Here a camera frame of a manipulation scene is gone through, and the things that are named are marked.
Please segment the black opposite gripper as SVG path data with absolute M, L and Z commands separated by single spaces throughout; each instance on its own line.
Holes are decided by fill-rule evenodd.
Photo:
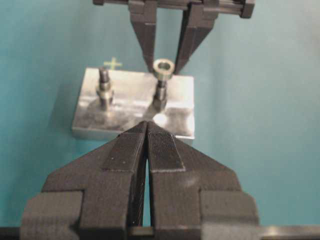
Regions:
M 143 12 L 146 0 L 93 0 L 94 5 L 121 4 Z M 252 16 L 254 0 L 156 0 L 156 6 L 164 9 L 183 10 L 179 36 L 175 74 L 187 64 L 189 58 L 209 32 L 213 29 L 218 13 L 238 15 L 241 18 Z

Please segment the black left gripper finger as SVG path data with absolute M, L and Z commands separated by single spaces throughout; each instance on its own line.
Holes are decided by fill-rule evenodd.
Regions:
M 124 240 L 142 223 L 147 123 L 50 173 L 24 209 L 23 240 Z
M 147 125 L 151 223 L 157 240 L 198 240 L 202 224 L 258 225 L 255 200 L 227 166 Z

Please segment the opposite left gripper finger side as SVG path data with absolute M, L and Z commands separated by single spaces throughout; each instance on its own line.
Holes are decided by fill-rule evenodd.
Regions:
M 140 44 L 148 71 L 153 71 L 156 39 L 156 0 L 129 0 L 130 22 Z

